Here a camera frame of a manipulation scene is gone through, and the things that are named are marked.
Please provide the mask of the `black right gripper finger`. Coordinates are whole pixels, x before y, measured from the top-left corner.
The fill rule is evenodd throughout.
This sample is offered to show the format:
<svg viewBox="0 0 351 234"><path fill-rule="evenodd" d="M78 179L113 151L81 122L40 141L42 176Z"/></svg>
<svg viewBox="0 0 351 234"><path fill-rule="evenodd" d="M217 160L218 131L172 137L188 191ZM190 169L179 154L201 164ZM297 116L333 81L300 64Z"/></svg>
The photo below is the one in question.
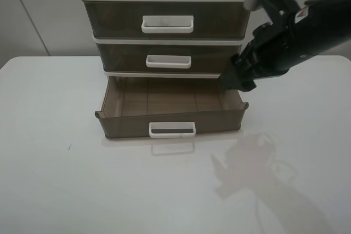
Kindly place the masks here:
<svg viewBox="0 0 351 234"><path fill-rule="evenodd" d="M225 90L239 90L241 92L250 92L257 86L253 80L245 81L240 78L233 64L227 64L225 70L218 78L221 86Z"/></svg>

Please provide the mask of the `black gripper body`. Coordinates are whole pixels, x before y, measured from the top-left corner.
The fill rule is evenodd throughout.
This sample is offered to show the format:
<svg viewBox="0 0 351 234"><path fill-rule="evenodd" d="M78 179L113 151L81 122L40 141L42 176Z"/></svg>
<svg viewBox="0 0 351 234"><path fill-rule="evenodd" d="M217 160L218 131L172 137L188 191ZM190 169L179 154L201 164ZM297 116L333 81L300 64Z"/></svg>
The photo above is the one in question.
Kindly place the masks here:
<svg viewBox="0 0 351 234"><path fill-rule="evenodd" d="M243 52L230 59L245 81L279 76L304 62L304 51L294 36L294 18L300 11L297 2L264 0L262 8L271 23L256 28Z"/></svg>

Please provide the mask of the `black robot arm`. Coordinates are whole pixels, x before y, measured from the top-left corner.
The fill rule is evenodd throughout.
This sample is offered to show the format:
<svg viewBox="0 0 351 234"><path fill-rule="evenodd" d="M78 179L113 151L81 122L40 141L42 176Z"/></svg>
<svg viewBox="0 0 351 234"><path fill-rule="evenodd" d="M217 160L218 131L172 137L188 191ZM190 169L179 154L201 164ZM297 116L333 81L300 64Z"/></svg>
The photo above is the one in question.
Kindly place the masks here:
<svg viewBox="0 0 351 234"><path fill-rule="evenodd" d="M232 56L219 82L249 92L255 80L278 77L350 40L350 0L245 0L248 11L264 9L270 22L253 31L241 54Z"/></svg>

